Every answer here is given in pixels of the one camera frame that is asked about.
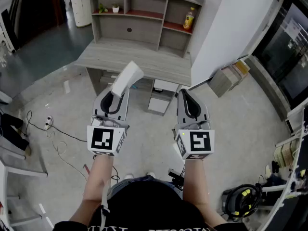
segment white sneaker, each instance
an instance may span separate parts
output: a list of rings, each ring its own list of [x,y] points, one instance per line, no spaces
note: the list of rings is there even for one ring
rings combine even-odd
[[[31,156],[31,148],[30,148],[29,145],[28,145],[27,148],[25,149],[25,155],[26,155],[26,156]]]
[[[134,179],[134,176],[132,174],[128,174],[124,177],[124,180],[126,179]]]
[[[268,179],[271,176],[271,169],[268,165],[265,167],[265,179]]]
[[[149,172],[149,173],[146,173],[146,175],[150,175],[152,176],[153,178],[156,178],[155,174],[153,172]]]

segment sneaker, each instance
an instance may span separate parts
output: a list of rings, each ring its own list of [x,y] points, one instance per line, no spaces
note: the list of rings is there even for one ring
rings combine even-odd
[[[276,166],[276,173],[279,173],[279,165],[277,162],[275,162],[275,166]]]
[[[150,175],[152,176],[153,178],[156,178],[155,174],[153,172],[149,172],[149,173],[146,173],[146,175]]]
[[[268,179],[271,176],[271,170],[268,165],[265,167],[265,179]]]
[[[127,179],[134,179],[134,176],[132,174],[128,174],[124,177],[124,180],[127,180]]]
[[[26,155],[26,156],[31,156],[31,148],[30,148],[29,145],[28,145],[27,148],[25,149],[25,155]]]

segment vacuum cleaner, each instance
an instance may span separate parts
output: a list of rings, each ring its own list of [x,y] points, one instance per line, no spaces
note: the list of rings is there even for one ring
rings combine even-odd
[[[262,186],[244,184],[222,193],[222,211],[229,216],[228,220],[239,221],[257,210],[262,196]]]

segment yellow bottle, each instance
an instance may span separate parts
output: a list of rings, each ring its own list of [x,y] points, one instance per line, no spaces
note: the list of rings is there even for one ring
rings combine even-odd
[[[184,22],[184,29],[189,30],[193,24],[193,19],[194,19],[194,7],[191,7],[191,10],[187,13],[185,22]]]

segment small potted plant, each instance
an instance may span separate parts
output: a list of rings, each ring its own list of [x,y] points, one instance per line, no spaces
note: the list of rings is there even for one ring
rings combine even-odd
[[[99,9],[98,13],[108,12],[108,10],[101,3],[98,9]]]
[[[119,13],[119,8],[120,8],[120,5],[119,5],[119,4],[117,4],[117,3],[113,3],[113,4],[112,4],[112,11],[113,11],[114,13]]]

